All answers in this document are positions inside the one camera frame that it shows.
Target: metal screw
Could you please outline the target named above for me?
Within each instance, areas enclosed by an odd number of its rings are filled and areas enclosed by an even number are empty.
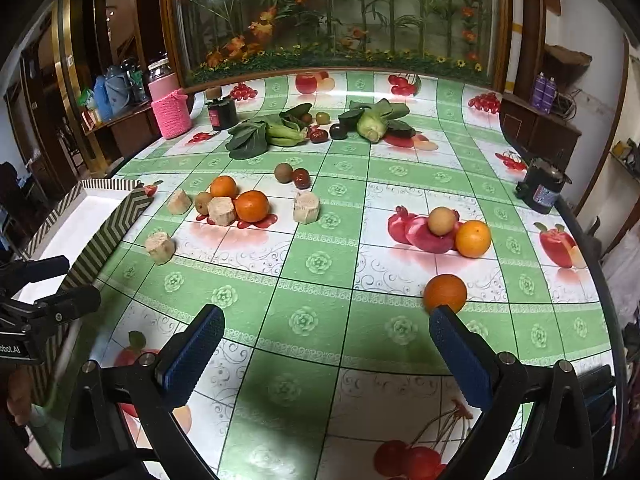
[[[570,372],[571,370],[574,369],[572,364],[569,361],[565,361],[564,359],[560,359],[558,361],[558,366],[563,372]]]
[[[501,363],[506,365],[512,365],[516,362],[516,356],[511,352],[500,352],[498,354],[498,359],[500,359]]]
[[[138,362],[143,366],[149,366],[156,360],[156,354],[147,352],[138,358]]]
[[[94,370],[94,368],[95,368],[95,361],[94,361],[94,360],[92,360],[92,359],[89,359],[87,362],[85,362],[85,363],[82,365],[82,371],[83,371],[85,374],[87,374],[87,373],[89,373],[89,372],[93,371],[93,370]]]

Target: human hand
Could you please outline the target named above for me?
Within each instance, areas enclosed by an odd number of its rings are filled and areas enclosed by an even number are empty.
[[[18,367],[9,375],[6,406],[14,416],[17,426],[24,426],[29,421],[32,383],[25,367]]]

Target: gray kettle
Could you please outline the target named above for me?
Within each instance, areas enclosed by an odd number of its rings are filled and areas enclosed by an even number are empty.
[[[111,65],[107,69],[104,85],[107,89],[113,115],[117,116],[132,102],[129,78],[119,66]]]

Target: wooden cabinet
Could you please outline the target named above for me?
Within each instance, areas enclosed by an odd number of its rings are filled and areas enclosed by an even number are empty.
[[[545,114],[512,94],[502,96],[500,126],[508,140],[532,156],[540,156],[564,171],[580,130],[553,114]]]

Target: beige cut chunk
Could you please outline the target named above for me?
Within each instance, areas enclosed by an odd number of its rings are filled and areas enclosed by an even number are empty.
[[[167,233],[158,231],[146,239],[145,249],[156,265],[162,265],[174,255],[175,243]]]
[[[231,225],[236,220],[234,203],[228,196],[213,197],[207,204],[207,210],[209,211],[209,218],[216,225]]]
[[[181,215],[185,213],[188,208],[191,207],[191,198],[187,195],[183,189],[176,189],[169,200],[166,202],[166,208],[172,215]]]
[[[293,219],[299,224],[311,224],[318,220],[320,201],[311,191],[298,193],[293,200]]]

